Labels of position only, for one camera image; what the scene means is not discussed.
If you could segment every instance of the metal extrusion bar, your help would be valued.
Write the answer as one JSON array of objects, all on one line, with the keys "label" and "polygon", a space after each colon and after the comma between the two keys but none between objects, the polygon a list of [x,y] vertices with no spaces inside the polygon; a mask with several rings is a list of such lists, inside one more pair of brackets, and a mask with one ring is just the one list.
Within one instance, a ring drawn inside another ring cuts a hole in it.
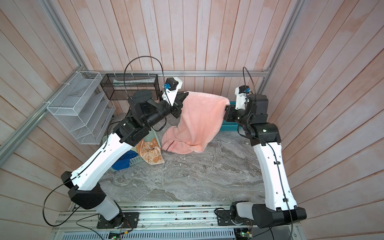
[{"label": "metal extrusion bar", "polygon": [[277,62],[279,61],[287,43],[288,43],[289,37],[292,34],[294,26],[296,25],[296,22],[300,16],[300,13],[302,12],[302,9],[304,8],[305,4],[306,4],[306,0],[298,0],[298,2],[296,3],[295,10],[293,11],[292,16],[290,17],[287,28],[284,31],[283,37],[279,42],[276,53],[273,56],[271,65],[268,68],[268,70],[269,70],[268,75],[266,76],[266,78],[264,78],[264,80],[263,80],[263,82],[259,88],[258,94],[262,94],[263,91],[265,90],[265,87],[268,84],[268,81],[269,81],[273,71],[275,70],[275,66],[277,65]]},{"label": "metal extrusion bar", "polygon": [[[73,72],[65,82],[69,82],[72,77],[76,74]],[[61,84],[48,99],[38,107],[35,112],[28,117],[27,120],[7,139],[4,144],[0,147],[0,167],[9,159],[9,157],[16,151],[21,143],[28,137],[28,135],[35,129],[35,127],[45,118],[48,114],[47,106],[56,95],[64,88],[65,84]]]},{"label": "metal extrusion bar", "polygon": [[85,70],[85,63],[77,51],[77,48],[75,47],[71,37],[69,36],[68,32],[66,31],[65,27],[62,24],[62,21],[59,17],[59,14],[55,10],[53,4],[51,3],[51,0],[39,0],[41,6],[43,7],[45,13],[48,15],[48,17],[51,19],[52,24],[55,26],[56,30],[59,32],[60,36],[62,37],[63,41],[67,45],[69,51],[71,52],[73,58],[76,60],[77,64],[79,66],[83,66]]},{"label": "metal extrusion bar", "polygon": [[[102,75],[107,73],[124,73],[124,71],[101,71]],[[135,74],[157,74],[159,77],[162,77],[161,70],[154,71],[126,71],[126,75],[129,76],[131,73]],[[252,77],[267,77],[268,71],[264,70],[251,70],[249,71]],[[242,77],[242,70],[213,70],[213,71],[199,71],[199,70],[183,70],[183,71],[164,71],[164,77]]]},{"label": "metal extrusion bar", "polygon": [[[214,210],[218,207],[229,209],[231,202],[119,202],[123,212],[139,212],[137,228],[132,233],[145,234],[152,231],[225,231],[228,229],[239,228],[238,225],[218,226],[217,216]],[[72,212],[61,212],[56,220],[56,224],[62,223]],[[80,208],[70,219],[60,227],[52,229],[56,239],[60,236],[81,234],[85,231],[83,227],[76,225],[76,221],[87,216],[97,214],[93,210]],[[81,225],[92,228],[95,231],[116,231],[116,229],[96,229],[98,216],[89,217],[79,222]],[[292,240],[306,240],[298,230],[300,223],[293,224]],[[275,234],[283,236],[289,235],[291,225],[273,227]],[[253,226],[254,231],[261,231],[257,226]]]}]

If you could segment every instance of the teal plastic basket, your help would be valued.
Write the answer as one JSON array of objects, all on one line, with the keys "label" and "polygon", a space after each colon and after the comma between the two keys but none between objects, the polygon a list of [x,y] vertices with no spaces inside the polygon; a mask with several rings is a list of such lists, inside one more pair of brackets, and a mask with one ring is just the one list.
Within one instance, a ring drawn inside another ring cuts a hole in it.
[{"label": "teal plastic basket", "polygon": [[[231,101],[229,102],[231,105],[235,105],[236,102],[235,101]],[[229,131],[237,131],[237,126],[239,124],[237,124],[236,122],[226,122],[223,120],[223,124],[221,125],[221,128],[220,128],[220,131],[223,131],[223,132],[229,132]]]}]

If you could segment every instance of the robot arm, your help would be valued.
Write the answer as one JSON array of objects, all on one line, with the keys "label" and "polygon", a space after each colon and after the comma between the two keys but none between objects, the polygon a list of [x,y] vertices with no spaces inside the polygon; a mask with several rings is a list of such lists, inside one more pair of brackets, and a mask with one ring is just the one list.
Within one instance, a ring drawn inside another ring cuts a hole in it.
[{"label": "robot arm", "polygon": [[226,107],[224,120],[237,122],[253,146],[263,175],[265,204],[234,202],[232,220],[241,223],[248,218],[263,228],[305,219],[305,209],[297,206],[288,185],[278,128],[266,122],[268,99],[265,95],[248,94],[248,86],[240,86],[235,91],[236,105]]},{"label": "robot arm", "polygon": [[176,118],[180,116],[182,102],[188,95],[177,92],[181,84],[178,78],[168,78],[165,85],[167,94],[163,95],[164,101],[159,103],[153,101],[150,90],[136,91],[128,98],[131,110],[127,117],[118,123],[106,142],[78,169],[61,175],[62,181],[70,189],[68,195],[72,202],[84,209],[95,209],[101,215],[101,222],[107,223],[108,228],[120,227],[124,214],[103,192],[99,179],[123,154],[148,135],[152,126],[169,114]]}]

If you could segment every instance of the metal rail base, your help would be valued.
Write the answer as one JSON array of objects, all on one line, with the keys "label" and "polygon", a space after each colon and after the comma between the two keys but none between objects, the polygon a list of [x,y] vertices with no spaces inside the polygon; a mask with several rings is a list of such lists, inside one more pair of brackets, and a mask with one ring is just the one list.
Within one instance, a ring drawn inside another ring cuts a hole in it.
[{"label": "metal rail base", "polygon": [[[232,235],[234,228],[244,226],[219,226],[214,210],[222,207],[229,210],[231,202],[118,202],[123,212],[139,212],[137,228],[124,235],[123,239],[235,239]],[[62,223],[72,212],[61,212],[56,224]],[[97,214],[93,210],[79,208],[72,217],[60,227],[52,229],[52,239],[97,239],[94,232],[76,225],[76,221],[87,216]],[[97,229],[98,217],[93,216],[79,221],[79,224],[91,228],[108,239],[110,232],[119,232],[120,229]],[[274,227],[276,231],[290,232],[290,225]],[[253,226],[253,231],[262,232]],[[294,224],[293,239],[306,240],[301,226]]]}]

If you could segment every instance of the white wire mesh organizer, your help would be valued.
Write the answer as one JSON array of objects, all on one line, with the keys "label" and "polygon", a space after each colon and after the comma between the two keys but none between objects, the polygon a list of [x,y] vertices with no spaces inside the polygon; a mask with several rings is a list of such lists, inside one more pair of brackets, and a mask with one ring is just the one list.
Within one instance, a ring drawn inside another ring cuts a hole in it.
[{"label": "white wire mesh organizer", "polygon": [[115,111],[104,93],[92,96],[100,81],[98,72],[78,72],[47,107],[80,144],[99,144]]}]

